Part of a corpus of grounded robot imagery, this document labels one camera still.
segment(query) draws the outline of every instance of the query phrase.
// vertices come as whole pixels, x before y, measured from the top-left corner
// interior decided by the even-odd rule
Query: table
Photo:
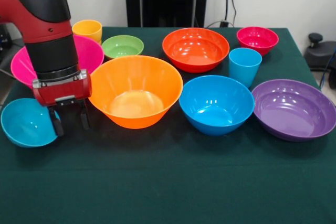
[[[103,39],[141,38],[143,54],[168,60],[174,28],[104,27]],[[214,29],[238,47],[235,28]],[[251,88],[276,78],[317,86],[287,29]],[[227,75],[228,58],[208,74]],[[198,74],[181,72],[184,82]],[[6,103],[32,97],[15,81]],[[0,132],[0,223],[335,223],[336,131],[289,143],[252,115],[222,137],[199,133],[175,104],[156,125],[127,130],[93,106],[93,129],[77,107],[59,109],[66,135],[23,149]]]

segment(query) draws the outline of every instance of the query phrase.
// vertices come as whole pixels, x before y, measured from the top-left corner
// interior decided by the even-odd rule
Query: red-orange bowl
[[[205,28],[183,28],[168,34],[162,42],[163,51],[179,69],[202,73],[218,66],[228,55],[227,40]]]

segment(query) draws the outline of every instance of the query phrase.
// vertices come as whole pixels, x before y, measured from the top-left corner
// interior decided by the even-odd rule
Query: orange bowl
[[[162,47],[178,68],[189,73],[202,73],[215,68],[230,50],[227,40],[204,28],[183,28],[168,34]]]
[[[119,126],[141,129],[158,122],[179,99],[180,73],[164,60],[124,56],[91,74],[90,102]]]

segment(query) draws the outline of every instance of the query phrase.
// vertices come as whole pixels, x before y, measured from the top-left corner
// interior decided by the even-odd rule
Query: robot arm
[[[79,101],[88,127],[84,99],[91,95],[90,75],[80,70],[67,0],[0,0],[0,23],[12,22],[22,34],[38,80],[35,98],[48,106],[57,134],[62,135],[52,106]]]
[[[38,79],[62,78],[71,67],[78,72],[67,0],[0,0],[0,23],[6,22],[21,32]]]

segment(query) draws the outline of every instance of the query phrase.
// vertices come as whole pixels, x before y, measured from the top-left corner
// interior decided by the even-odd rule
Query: pink bowl
[[[104,51],[101,46],[92,39],[74,35],[79,66],[92,73],[104,60]],[[37,79],[33,65],[28,56],[26,47],[20,49],[12,59],[10,69],[14,77],[23,84],[32,88],[31,82]]]
[[[241,47],[256,50],[262,56],[269,53],[279,42],[278,35],[270,29],[258,26],[249,26],[237,32]]]

